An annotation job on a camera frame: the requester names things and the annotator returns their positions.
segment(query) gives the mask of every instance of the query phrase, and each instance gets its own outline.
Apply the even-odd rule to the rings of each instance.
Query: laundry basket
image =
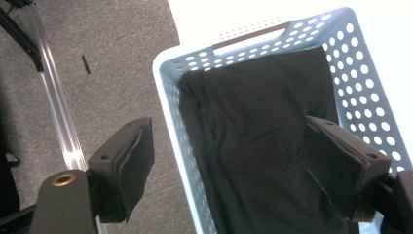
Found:
[[[258,32],[238,37],[237,30],[224,33],[221,35],[223,42],[205,48],[193,50],[178,46],[167,49],[156,57],[153,64],[174,154],[198,233],[216,233],[216,229],[178,108],[177,84],[182,74],[189,70],[208,72],[243,60],[323,46],[333,79],[340,126],[391,157],[393,174],[412,168],[353,10],[341,8],[273,27],[266,27],[266,24],[253,25],[255,28],[252,29],[258,29]],[[284,31],[276,38],[217,53],[218,47],[221,50],[222,46],[228,46],[240,38],[277,29]]]

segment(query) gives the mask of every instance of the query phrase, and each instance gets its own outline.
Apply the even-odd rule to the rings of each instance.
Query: black fabric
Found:
[[[219,234],[349,233],[299,160],[306,116],[338,122],[323,48],[188,72],[179,87]]]
[[[0,128],[0,218],[19,211],[19,194],[6,158],[3,134]]]

